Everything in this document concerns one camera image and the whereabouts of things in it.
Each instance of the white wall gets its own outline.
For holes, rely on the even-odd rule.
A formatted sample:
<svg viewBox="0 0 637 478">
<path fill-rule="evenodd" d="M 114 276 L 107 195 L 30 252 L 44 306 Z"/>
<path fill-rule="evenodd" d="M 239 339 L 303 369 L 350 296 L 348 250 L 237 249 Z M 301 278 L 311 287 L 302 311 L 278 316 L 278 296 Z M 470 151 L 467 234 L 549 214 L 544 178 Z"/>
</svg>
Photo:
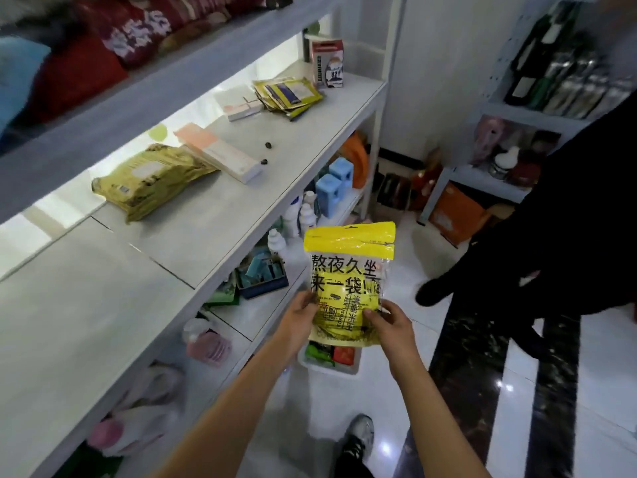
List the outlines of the white wall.
<svg viewBox="0 0 637 478">
<path fill-rule="evenodd" d="M 381 147 L 424 160 L 463 123 L 524 1 L 406 1 Z"/>
</svg>

